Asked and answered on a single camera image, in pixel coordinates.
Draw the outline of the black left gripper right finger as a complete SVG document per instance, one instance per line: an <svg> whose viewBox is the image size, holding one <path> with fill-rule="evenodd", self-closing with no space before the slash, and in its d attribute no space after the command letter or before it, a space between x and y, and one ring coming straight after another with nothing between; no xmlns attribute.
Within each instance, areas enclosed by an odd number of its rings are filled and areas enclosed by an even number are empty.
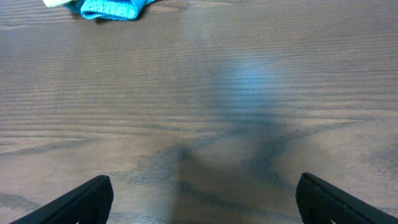
<svg viewBox="0 0 398 224"><path fill-rule="evenodd" d="M296 203L304 224L397 224L397 218L304 172L297 184Z"/></svg>

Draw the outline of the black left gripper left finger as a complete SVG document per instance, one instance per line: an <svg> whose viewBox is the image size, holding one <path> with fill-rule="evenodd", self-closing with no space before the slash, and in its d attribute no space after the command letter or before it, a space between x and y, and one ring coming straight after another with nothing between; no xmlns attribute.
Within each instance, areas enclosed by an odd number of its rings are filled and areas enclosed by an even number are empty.
<svg viewBox="0 0 398 224"><path fill-rule="evenodd" d="M106 224L114 192L99 175L11 224Z"/></svg>

